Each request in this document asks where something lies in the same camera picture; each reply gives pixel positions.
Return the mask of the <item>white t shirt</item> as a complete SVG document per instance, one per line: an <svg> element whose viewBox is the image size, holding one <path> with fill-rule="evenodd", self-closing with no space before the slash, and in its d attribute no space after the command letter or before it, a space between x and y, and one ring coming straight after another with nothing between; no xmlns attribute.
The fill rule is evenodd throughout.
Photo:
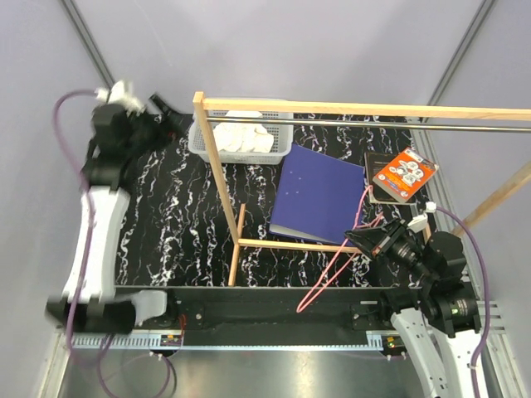
<svg viewBox="0 0 531 398"><path fill-rule="evenodd" d="M263 124L221 122L213 128L217 149L225 152L269 153L275 138Z"/></svg>

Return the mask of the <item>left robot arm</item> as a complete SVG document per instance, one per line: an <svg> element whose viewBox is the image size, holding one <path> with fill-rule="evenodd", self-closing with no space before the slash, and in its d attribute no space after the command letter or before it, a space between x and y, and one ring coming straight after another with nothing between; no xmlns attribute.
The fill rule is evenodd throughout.
<svg viewBox="0 0 531 398"><path fill-rule="evenodd" d="M97 99L91 115L93 136L85 163L80 165L61 132L61 106L77 96ZM80 179L81 222L70 275L59 298L49 298L46 314L71 337L76 333L127 335L152 319L170 328L179 308L161 290L115 295L115 261L125 212L137 182L139 158L167 147L183 130L183 114L160 95L149 113L137 98L103 89L74 90L60 97L52 111L52 126L62 152Z"/></svg>

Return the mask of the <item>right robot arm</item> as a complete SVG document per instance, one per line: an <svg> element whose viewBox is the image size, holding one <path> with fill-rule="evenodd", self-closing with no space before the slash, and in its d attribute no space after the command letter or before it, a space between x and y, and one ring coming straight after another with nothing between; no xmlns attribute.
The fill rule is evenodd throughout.
<svg viewBox="0 0 531 398"><path fill-rule="evenodd" d="M437 231L425 244L404 220L346 231L373 262L394 263L418 278L416 289L392 288L378 300L377 319L394 328L411 358L426 397L486 397L484 332L475 292L462 279L460 237Z"/></svg>

